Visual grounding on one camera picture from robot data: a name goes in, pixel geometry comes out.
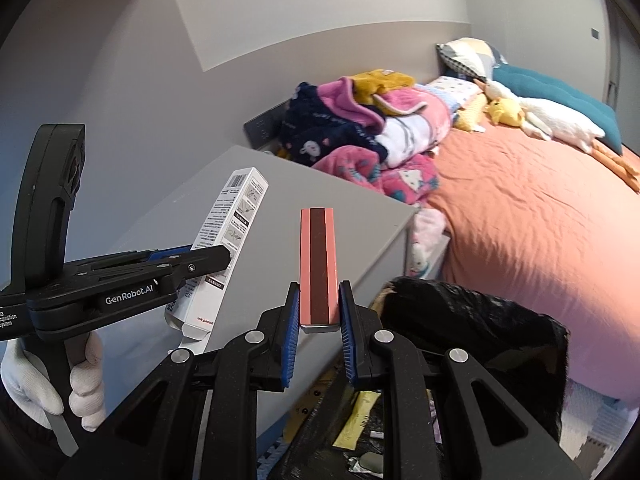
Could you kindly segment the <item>white pink kitty blanket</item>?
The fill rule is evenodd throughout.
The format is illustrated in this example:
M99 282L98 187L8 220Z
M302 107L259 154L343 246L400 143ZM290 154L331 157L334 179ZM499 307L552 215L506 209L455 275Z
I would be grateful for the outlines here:
M477 96L474 82L442 76L430 84L390 90L377 96L385 126L375 139L386 148L384 165L396 168L437 146L454 124L454 116Z

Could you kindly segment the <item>navy patterned fleece blanket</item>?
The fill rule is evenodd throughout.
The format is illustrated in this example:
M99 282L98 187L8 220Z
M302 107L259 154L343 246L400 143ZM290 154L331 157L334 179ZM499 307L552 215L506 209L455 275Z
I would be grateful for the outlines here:
M294 162L305 166L346 145L366 148L384 162L386 148L375 139L384 126L381 113L354 100L348 78L320 87L303 81L288 100L279 141Z

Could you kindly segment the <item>silver snack packet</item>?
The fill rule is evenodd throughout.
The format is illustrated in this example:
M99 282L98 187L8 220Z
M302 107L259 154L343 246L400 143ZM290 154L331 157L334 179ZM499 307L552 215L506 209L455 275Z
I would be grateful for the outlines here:
M379 479L384 477L384 457L381 454L365 452L360 457L351 457L348 464L348 471L352 474L368 474Z

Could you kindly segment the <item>yellow plush toy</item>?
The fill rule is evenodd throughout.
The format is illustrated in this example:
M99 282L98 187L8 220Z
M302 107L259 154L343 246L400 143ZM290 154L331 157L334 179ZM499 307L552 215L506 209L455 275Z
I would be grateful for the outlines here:
M487 117L494 125L521 128L524 124L525 113L514 99L499 98L492 101L484 93L473 98L464 107L460 107L454 114L454 128L466 132L484 132L482 120Z

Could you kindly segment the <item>mustard yellow garment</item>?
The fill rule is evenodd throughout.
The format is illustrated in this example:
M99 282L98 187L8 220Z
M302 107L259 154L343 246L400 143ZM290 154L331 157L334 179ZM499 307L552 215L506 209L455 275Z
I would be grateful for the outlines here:
M374 96L382 96L393 90L412 87L416 80L413 76L396 70L369 70L350 77L352 95L357 103L372 105Z

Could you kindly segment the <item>white printed carton box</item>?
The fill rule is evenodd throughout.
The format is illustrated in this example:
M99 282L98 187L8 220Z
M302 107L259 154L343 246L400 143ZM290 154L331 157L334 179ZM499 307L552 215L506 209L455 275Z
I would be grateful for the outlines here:
M181 333L182 348L195 354L206 350L236 260L268 188L257 168L235 170L210 208L192 248L218 250L221 263L186 281L178 299L165 309L167 323Z

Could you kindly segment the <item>black wall socket panel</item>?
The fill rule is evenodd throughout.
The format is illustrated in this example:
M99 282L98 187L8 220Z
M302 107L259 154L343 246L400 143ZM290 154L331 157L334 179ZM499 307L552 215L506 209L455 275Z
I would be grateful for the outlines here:
M250 119L243 125L243 131L253 150L269 148L279 139L287 109L288 102L283 102Z

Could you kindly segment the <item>teal long pillow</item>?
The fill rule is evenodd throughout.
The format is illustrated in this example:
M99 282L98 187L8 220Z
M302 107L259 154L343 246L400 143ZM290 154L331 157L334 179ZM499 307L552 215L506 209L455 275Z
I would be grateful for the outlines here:
M623 154L620 127L614 110L608 104L558 78L511 64L495 67L492 79L504 84L522 98L546 99L581 112L604 131L605 136L601 142L617 155Z

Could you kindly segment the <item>checkered white pillow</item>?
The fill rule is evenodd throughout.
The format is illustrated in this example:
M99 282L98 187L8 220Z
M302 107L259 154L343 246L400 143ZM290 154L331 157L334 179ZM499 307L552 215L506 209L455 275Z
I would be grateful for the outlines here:
M506 58L487 41L462 37L436 44L440 60L455 74L485 82L494 69L506 65Z

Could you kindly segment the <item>white plush goose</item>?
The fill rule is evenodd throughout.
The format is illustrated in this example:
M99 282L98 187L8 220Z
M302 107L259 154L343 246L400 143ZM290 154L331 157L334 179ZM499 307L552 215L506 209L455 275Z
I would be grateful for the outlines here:
M639 193L639 170L605 146L601 142L604 131L581 112L546 99L519 98L497 81L475 79L474 84L489 101L510 98L518 102L525 113L524 124L519 129L531 138L559 140L578 148L612 171L636 194Z

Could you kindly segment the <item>salmon bed cover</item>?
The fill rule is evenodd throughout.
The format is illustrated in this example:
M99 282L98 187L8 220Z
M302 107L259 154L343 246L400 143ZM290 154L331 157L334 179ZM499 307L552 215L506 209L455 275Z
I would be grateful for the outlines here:
M435 164L444 278L553 316L570 378L637 404L638 195L592 156L505 126L451 130Z

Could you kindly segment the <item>pink brown box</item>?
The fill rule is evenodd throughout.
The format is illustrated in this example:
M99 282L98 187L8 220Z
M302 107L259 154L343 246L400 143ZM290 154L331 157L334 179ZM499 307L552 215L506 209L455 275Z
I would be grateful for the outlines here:
M299 325L310 334L340 327L332 208L300 211Z

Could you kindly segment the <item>pink fleece blanket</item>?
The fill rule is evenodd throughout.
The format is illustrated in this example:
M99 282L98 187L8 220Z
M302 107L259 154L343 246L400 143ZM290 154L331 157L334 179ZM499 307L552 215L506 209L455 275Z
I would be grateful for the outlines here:
M451 129L446 102L431 91L411 86L373 97L385 125L375 136L384 155L347 145L314 164L314 168L356 183L408 205L420 204L439 187L430 155Z

